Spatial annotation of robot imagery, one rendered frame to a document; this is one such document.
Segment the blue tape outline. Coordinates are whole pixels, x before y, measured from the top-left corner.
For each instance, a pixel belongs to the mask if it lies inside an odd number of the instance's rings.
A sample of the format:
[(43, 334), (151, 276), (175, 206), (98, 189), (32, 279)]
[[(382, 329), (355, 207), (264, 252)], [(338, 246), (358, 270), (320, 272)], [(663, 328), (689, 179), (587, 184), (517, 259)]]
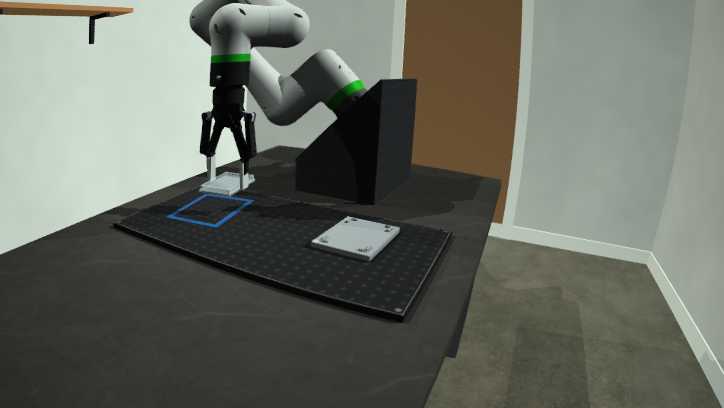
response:
[[(186, 209), (187, 207), (191, 206), (192, 204), (196, 203), (197, 201), (201, 200), (202, 198), (206, 197), (207, 195), (209, 195), (209, 196), (215, 196), (215, 197), (235, 199), (235, 200), (248, 201), (248, 202), (246, 202), (245, 204), (243, 204), (242, 206), (240, 206), (238, 209), (236, 209), (235, 211), (233, 211), (232, 213), (230, 213), (228, 216), (226, 216), (225, 218), (223, 218), (221, 221), (219, 221), (219, 222), (216, 223), (216, 224), (209, 224), (209, 223), (204, 223), (204, 222), (199, 222), (199, 221), (194, 221), (194, 220), (189, 220), (189, 219), (174, 217), (174, 215), (176, 215), (177, 213), (179, 213), (179, 212), (181, 212), (182, 210)], [(197, 224), (202, 224), (202, 225), (206, 225), (206, 226), (211, 226), (211, 227), (216, 227), (216, 228), (217, 228), (219, 225), (221, 225), (222, 223), (224, 223), (226, 220), (228, 220), (229, 218), (231, 218), (233, 215), (235, 215), (237, 212), (239, 212), (240, 210), (242, 210), (244, 207), (246, 207), (247, 205), (249, 205), (249, 204), (252, 203), (253, 201), (254, 201), (254, 200), (234, 198), (234, 197), (226, 197), (226, 196), (219, 196), (219, 195), (213, 195), (213, 194), (207, 194), (207, 193), (206, 193), (206, 194), (204, 194), (203, 196), (201, 196), (201, 197), (199, 197), (198, 199), (192, 201), (191, 203), (189, 203), (189, 204), (187, 204), (186, 206), (180, 208), (179, 210), (175, 211), (174, 213), (170, 214), (170, 215), (167, 216), (167, 217), (168, 217), (168, 218), (172, 218), (172, 219), (177, 219), (177, 220), (182, 220), (182, 221), (187, 221), (187, 222), (192, 222), (192, 223), (197, 223)]]

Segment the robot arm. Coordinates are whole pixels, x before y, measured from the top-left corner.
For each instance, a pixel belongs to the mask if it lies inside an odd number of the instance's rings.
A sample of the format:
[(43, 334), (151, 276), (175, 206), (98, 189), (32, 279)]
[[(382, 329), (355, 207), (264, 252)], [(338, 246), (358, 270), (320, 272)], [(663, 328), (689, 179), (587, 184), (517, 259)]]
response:
[(203, 0), (189, 23), (211, 47), (209, 86), (245, 85), (275, 125), (293, 124), (319, 102), (339, 118), (367, 92), (333, 50), (315, 53), (283, 77), (253, 48), (290, 48), (305, 39), (308, 16), (285, 0)]

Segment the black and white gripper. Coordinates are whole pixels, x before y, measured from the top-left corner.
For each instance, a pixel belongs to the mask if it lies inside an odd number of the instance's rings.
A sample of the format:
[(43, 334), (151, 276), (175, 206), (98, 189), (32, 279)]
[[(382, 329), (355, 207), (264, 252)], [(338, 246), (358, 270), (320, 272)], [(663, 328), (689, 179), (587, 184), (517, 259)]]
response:
[[(248, 187), (249, 158), (257, 155), (255, 126), (255, 112), (246, 112), (244, 109), (245, 88), (214, 89), (213, 109), (202, 113), (202, 132), (200, 141), (200, 154), (207, 158), (207, 181), (216, 177), (215, 151), (224, 127), (230, 128), (240, 155), (240, 190)], [(217, 105), (217, 106), (215, 106)], [(226, 106), (224, 106), (226, 105)], [(245, 136), (242, 131), (241, 119), (245, 121)], [(210, 138), (212, 118), (215, 123)], [(235, 127), (236, 126), (236, 127)], [(238, 127), (237, 127), (238, 126)], [(246, 148), (247, 146), (247, 148)]]

